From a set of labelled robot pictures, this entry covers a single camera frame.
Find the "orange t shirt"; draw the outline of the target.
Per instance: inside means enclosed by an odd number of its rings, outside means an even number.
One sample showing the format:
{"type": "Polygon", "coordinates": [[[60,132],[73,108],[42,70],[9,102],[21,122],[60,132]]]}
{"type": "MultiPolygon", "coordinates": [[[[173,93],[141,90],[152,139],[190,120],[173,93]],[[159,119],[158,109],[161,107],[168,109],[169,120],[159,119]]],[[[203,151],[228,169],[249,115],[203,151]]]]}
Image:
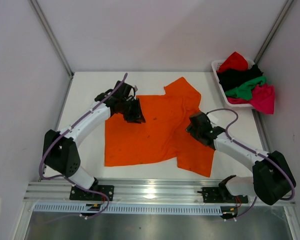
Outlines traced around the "orange t shirt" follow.
{"type": "Polygon", "coordinates": [[[104,165],[146,165],[176,158],[178,168],[210,177],[215,151],[186,132],[189,117],[200,111],[201,94],[184,77],[164,91],[138,96],[144,123],[128,123],[119,114],[105,122],[104,165]]]}

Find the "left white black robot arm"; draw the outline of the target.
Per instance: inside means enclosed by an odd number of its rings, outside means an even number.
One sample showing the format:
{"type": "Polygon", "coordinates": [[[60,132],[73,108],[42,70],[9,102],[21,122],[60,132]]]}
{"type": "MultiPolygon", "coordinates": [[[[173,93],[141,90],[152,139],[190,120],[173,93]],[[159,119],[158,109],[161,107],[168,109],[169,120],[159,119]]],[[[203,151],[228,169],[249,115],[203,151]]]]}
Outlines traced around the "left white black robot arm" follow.
{"type": "Polygon", "coordinates": [[[98,180],[81,166],[78,148],[96,127],[115,114],[121,114],[128,123],[145,123],[136,91],[135,86],[124,80],[117,81],[114,88],[95,97],[89,108],[74,123],[58,131],[49,130],[44,136],[43,164],[58,172],[60,177],[80,186],[80,192],[87,200],[98,196],[98,180]]]}

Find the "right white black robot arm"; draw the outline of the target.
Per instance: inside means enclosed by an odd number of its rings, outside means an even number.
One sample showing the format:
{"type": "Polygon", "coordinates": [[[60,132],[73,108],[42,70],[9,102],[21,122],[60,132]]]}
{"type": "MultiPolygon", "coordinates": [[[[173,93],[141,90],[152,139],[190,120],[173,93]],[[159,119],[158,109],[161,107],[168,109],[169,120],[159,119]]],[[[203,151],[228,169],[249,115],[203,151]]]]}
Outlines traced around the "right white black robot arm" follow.
{"type": "Polygon", "coordinates": [[[296,181],[279,151],[254,148],[230,135],[229,129],[212,124],[208,113],[189,117],[186,131],[202,145],[233,158],[251,173],[251,177],[231,175],[219,183],[218,196],[229,202],[236,196],[254,196],[272,206],[277,201],[290,201],[296,194],[296,181]]]}

